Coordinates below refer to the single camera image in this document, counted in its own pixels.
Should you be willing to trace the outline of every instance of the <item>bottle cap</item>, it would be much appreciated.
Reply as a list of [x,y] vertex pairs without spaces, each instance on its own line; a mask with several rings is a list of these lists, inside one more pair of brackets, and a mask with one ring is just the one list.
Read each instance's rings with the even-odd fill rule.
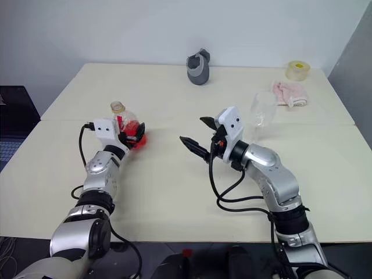
[[113,113],[119,113],[125,111],[126,107],[119,101],[114,101],[110,104]]

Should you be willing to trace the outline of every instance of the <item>tape roll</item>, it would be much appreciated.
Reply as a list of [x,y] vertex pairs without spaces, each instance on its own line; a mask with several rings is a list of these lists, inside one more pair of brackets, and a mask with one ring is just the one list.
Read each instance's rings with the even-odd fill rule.
[[302,81],[306,79],[309,70],[310,65],[304,61],[290,61],[285,76],[289,80]]

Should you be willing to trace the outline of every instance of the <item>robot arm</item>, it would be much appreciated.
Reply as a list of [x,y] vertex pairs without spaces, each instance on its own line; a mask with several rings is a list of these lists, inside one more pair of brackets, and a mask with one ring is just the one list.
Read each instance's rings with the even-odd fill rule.
[[281,164],[279,156],[271,149],[242,141],[243,125],[237,108],[225,109],[215,119],[201,117],[201,120],[216,131],[210,152],[190,138],[180,139],[191,152],[207,163],[219,157],[225,163],[231,162],[234,169],[246,170],[256,182],[270,211],[269,219],[275,225],[280,251],[286,257],[281,262],[292,270],[292,276],[306,279],[342,278],[328,269],[314,228],[306,218],[306,208],[302,205],[295,176]]
[[[98,119],[87,125],[95,131],[103,150],[98,151],[85,166],[87,178],[74,208],[53,234],[50,257],[39,260],[19,273],[16,279],[83,278],[92,261],[103,257],[110,249],[109,217],[115,209],[119,168],[133,147],[119,133],[112,119]],[[144,123],[138,129],[139,141]]]

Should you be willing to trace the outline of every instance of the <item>plastic bottle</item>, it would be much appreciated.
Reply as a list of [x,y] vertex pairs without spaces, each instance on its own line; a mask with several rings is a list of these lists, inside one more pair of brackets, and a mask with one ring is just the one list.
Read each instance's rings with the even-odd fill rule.
[[[134,137],[137,128],[140,125],[135,114],[126,109],[126,107],[119,101],[114,101],[111,104],[111,110],[114,113],[114,119],[117,120],[121,132],[126,135]],[[140,148],[146,144],[146,135],[135,145],[134,148]]]

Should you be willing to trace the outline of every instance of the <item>pink towel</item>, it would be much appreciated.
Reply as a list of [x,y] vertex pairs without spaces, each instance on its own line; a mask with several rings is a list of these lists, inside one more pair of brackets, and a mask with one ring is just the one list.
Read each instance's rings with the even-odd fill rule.
[[305,106],[308,97],[305,89],[299,83],[282,83],[281,81],[273,82],[272,92],[277,96],[277,105]]

